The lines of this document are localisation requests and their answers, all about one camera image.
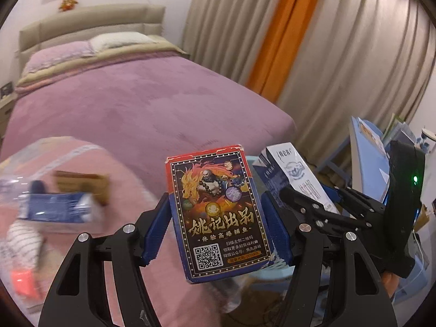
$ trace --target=purple bedspread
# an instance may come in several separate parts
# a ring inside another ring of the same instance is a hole
[[[160,197],[168,156],[234,144],[258,155],[294,130],[264,98],[171,56],[93,69],[20,99],[0,160],[40,138],[73,136],[109,150]]]

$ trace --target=beige headboard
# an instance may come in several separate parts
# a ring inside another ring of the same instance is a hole
[[[32,23],[20,31],[20,72],[33,53],[55,45],[109,32],[161,35],[164,14],[165,7],[159,5],[100,5],[77,7]]]

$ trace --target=orange curtain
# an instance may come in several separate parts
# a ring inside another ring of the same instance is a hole
[[[280,0],[247,87],[275,103],[318,0]]]

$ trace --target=playing card box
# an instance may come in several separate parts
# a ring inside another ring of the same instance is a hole
[[[170,157],[166,174],[180,257],[191,283],[272,263],[273,245],[241,146]]]

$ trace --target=metal screw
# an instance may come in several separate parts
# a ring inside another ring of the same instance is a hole
[[[89,238],[89,235],[86,232],[84,232],[84,233],[79,235],[78,240],[80,242],[85,242],[88,238]]]
[[[298,227],[302,232],[310,232],[312,230],[312,228],[310,227],[309,224],[300,224],[300,226]]]
[[[350,241],[356,241],[356,239],[357,239],[357,236],[354,232],[347,232],[345,234],[345,237]]]
[[[134,232],[134,230],[135,230],[135,225],[132,225],[132,224],[127,224],[126,226],[123,227],[123,231],[124,231],[126,234],[129,234],[129,233],[131,233],[131,232]]]

